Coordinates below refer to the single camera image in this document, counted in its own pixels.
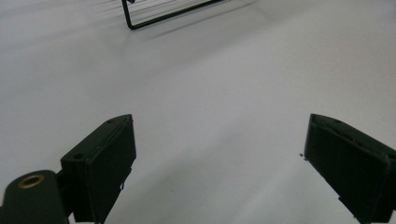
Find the white surface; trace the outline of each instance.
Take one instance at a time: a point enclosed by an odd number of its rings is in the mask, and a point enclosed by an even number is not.
[[[131,113],[106,223],[358,223],[299,154],[310,113],[396,148],[395,1],[261,0],[138,32],[94,5],[0,2],[1,192]]]

